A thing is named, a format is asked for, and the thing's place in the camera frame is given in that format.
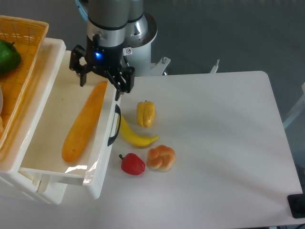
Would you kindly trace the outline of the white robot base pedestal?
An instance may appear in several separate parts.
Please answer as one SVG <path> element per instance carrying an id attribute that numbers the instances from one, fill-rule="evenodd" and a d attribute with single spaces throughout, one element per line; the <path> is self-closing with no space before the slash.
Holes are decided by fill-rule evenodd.
<path id="1" fill-rule="evenodd" d="M 158 62 L 151 61 L 151 46 L 157 32 L 155 19 L 146 12 L 140 19 L 126 26 L 122 64 L 134 67 L 136 77 L 166 75 L 170 58 L 164 56 Z"/>

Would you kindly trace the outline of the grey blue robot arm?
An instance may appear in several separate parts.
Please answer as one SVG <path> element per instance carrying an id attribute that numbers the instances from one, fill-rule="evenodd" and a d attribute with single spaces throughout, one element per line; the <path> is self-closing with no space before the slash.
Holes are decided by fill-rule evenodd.
<path id="1" fill-rule="evenodd" d="M 71 51 L 69 69 L 75 71 L 80 86 L 87 73 L 104 78 L 120 93 L 129 93 L 134 85 L 132 66 L 122 66 L 123 49 L 128 41 L 127 28 L 143 16 L 141 0 L 90 0 L 87 3 L 87 46 Z"/>

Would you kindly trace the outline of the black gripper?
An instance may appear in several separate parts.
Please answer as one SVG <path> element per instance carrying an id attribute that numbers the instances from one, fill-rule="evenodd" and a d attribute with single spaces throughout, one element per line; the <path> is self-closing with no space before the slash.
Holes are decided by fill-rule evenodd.
<path id="1" fill-rule="evenodd" d="M 81 87 L 86 84 L 89 72 L 107 78 L 117 89 L 115 101 L 118 101 L 123 93 L 129 93 L 134 86 L 135 68 L 121 64 L 123 48 L 123 43 L 112 47 L 102 46 L 102 37 L 95 34 L 92 39 L 87 39 L 87 48 L 76 45 L 71 51 L 69 69 L 76 72 Z"/>

